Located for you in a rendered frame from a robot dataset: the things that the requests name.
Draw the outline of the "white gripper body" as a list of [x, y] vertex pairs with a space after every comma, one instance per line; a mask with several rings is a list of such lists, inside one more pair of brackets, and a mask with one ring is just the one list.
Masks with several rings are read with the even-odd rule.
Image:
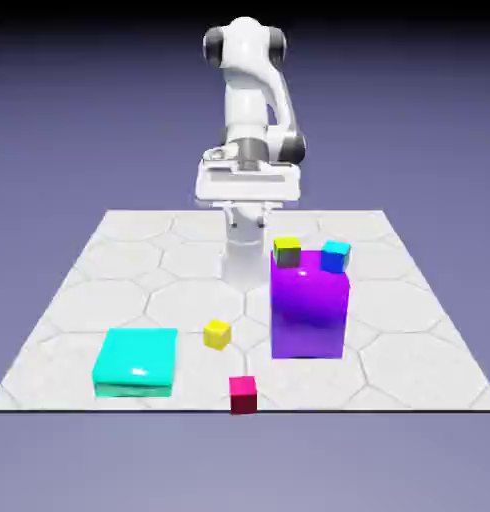
[[240, 171], [236, 161], [204, 161], [198, 166], [195, 197], [198, 203], [222, 206], [232, 203], [297, 202], [301, 196], [301, 171], [296, 165], [260, 163], [258, 171]]

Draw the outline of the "small olive yellow cube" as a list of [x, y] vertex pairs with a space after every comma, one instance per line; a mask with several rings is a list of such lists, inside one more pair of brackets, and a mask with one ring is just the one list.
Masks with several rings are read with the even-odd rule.
[[301, 243], [297, 237], [276, 237], [273, 255], [279, 268], [296, 268], [301, 263]]

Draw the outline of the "small blue cube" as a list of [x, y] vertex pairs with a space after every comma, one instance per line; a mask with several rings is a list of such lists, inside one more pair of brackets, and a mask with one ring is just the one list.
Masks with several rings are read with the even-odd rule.
[[327, 240], [320, 251], [320, 269], [333, 274], [344, 273], [351, 254], [351, 245], [346, 242]]

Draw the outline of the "small pink cube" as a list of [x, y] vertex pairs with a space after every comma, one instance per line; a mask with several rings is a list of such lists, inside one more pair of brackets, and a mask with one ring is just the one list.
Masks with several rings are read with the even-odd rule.
[[254, 376], [229, 378], [230, 412], [252, 414], [257, 411], [257, 386]]

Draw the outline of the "large purple box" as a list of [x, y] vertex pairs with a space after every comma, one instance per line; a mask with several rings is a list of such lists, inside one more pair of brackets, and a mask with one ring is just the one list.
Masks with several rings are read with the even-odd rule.
[[270, 259], [270, 342], [274, 359], [339, 359], [343, 355], [350, 282], [320, 268], [320, 253], [303, 250], [298, 267]]

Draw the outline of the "large cyan box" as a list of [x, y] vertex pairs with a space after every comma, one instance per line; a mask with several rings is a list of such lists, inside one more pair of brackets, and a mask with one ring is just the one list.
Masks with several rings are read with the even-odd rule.
[[111, 328], [92, 370], [97, 397], [169, 397], [176, 366], [175, 328]]

